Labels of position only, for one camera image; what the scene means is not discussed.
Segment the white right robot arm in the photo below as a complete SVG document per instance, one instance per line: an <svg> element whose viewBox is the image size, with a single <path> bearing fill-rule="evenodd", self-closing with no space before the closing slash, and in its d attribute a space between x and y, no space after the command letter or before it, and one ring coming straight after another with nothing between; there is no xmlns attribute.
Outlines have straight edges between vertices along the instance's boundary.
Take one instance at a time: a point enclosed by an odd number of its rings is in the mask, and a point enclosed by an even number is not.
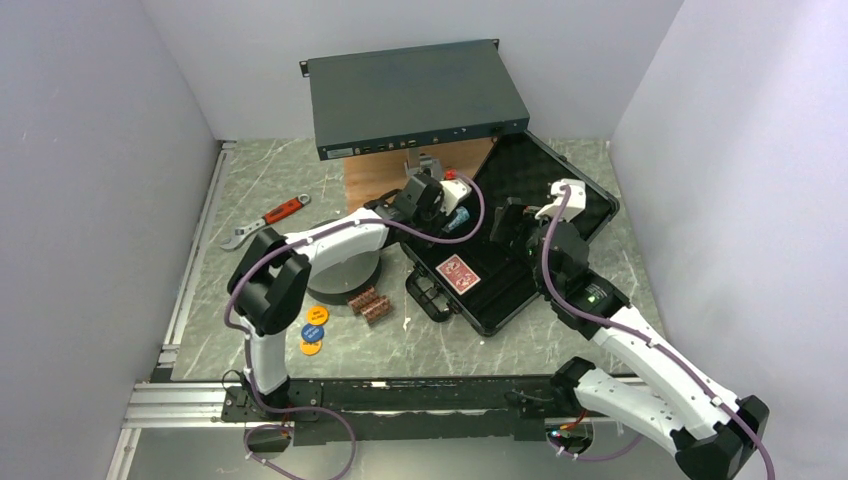
<svg viewBox="0 0 848 480"><path fill-rule="evenodd" d="M557 318L623 361L648 391L574 357L551 377L557 411L613 418L666 450L689 479L733 479L759 454L776 476L762 436L770 411L685 359L649 325L629 298L588 265L588 244L553 204L538 209L508 198L496 208L492 241L514 248L532 267L540 295Z"/></svg>

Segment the red black chip stack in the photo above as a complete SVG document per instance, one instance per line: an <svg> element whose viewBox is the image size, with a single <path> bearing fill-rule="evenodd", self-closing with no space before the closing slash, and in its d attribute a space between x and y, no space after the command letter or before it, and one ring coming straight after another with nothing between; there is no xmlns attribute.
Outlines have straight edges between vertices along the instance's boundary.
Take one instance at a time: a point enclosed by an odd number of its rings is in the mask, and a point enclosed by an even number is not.
<svg viewBox="0 0 848 480"><path fill-rule="evenodd" d="M351 308L354 314L360 314L368 305L375 302L379 298L376 289L371 286L349 298L347 305Z"/></svg>
<svg viewBox="0 0 848 480"><path fill-rule="evenodd" d="M386 296L380 296L361 309L361 315L369 325L373 325L392 311L392 303Z"/></svg>

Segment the blue white poker chip stack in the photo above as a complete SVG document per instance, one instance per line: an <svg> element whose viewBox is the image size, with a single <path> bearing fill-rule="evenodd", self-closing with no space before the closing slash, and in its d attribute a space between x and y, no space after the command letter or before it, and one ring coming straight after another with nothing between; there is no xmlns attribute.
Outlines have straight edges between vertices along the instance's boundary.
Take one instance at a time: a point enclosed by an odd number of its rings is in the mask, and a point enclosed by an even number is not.
<svg viewBox="0 0 848 480"><path fill-rule="evenodd" d="M454 212L449 222L444 226L445 232L452 232L462 226L470 219L470 213L465 207L458 207Z"/></svg>

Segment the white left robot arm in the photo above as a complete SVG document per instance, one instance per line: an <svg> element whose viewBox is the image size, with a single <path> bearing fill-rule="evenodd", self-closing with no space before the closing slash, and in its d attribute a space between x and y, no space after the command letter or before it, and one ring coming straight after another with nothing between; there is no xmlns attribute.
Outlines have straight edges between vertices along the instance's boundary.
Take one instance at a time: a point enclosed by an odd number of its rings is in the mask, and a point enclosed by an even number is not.
<svg viewBox="0 0 848 480"><path fill-rule="evenodd" d="M258 234L233 273L223 321L245 342L248 407L264 420L289 405L287 330L301 311L310 280L361 254L401 240L433 240L470 193L463 181L416 174L386 199L376 199L326 225L286 235Z"/></svg>

